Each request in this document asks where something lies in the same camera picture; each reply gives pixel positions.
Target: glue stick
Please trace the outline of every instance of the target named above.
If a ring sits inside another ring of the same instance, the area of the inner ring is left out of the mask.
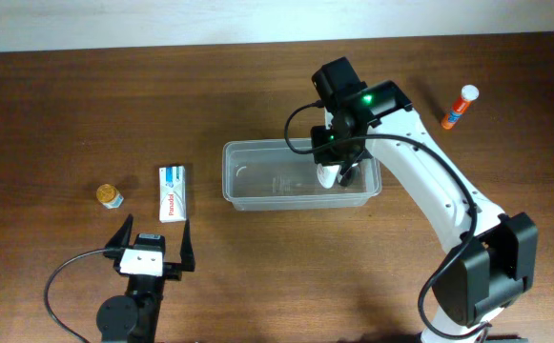
[[[96,198],[108,209],[117,209],[124,200],[124,197],[117,188],[110,184],[99,187],[98,190],[96,190]]]
[[[465,110],[469,107],[472,101],[478,99],[480,91],[473,85],[467,85],[461,90],[461,95],[459,99],[455,101],[450,109],[450,112],[445,115],[441,120],[441,126],[447,130],[452,129],[455,126],[455,123],[461,118]]]

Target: blue label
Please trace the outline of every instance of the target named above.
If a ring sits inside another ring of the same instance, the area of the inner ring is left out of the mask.
[[[118,194],[111,203],[103,203],[108,209],[117,209],[122,204],[124,197],[121,194]]]
[[[169,187],[173,186],[173,167],[167,167],[166,168],[166,185]]]
[[[140,233],[139,238],[146,238],[146,239],[160,239],[159,234],[150,234],[150,233]]]
[[[448,123],[456,123],[459,118],[461,118],[462,113],[456,113],[455,111],[450,111],[448,114]]]

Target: wooden surface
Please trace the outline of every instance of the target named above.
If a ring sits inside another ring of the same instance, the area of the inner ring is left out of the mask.
[[[396,81],[463,173],[540,228],[533,290],[494,333],[554,342],[554,34],[0,54],[0,342],[69,342],[46,314],[44,282],[65,259],[103,246],[126,215],[167,237],[157,168],[188,167],[197,268],[169,283],[157,340],[335,342],[422,329],[416,299],[443,258],[428,222],[382,169],[382,193],[353,209],[237,212],[221,192],[222,147],[282,137],[317,95],[310,76],[346,55],[368,84]],[[462,85],[481,90],[452,131],[439,118]],[[308,136],[319,110],[292,135]],[[94,198],[113,183],[108,211]],[[51,291],[63,321],[91,341],[98,306],[126,279],[91,257]],[[435,309],[428,301],[428,311]]]

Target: clear plastic container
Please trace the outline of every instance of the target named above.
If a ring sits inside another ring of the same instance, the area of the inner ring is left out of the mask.
[[[291,142],[299,149],[311,148],[310,139]],[[376,158],[363,160],[359,167],[349,187],[324,189],[313,155],[293,153],[283,139],[230,142],[223,148],[223,196],[239,211],[362,206],[380,192],[380,168]]]

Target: white wall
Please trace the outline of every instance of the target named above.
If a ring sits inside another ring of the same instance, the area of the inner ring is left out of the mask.
[[[0,51],[554,30],[554,0],[0,0]]]

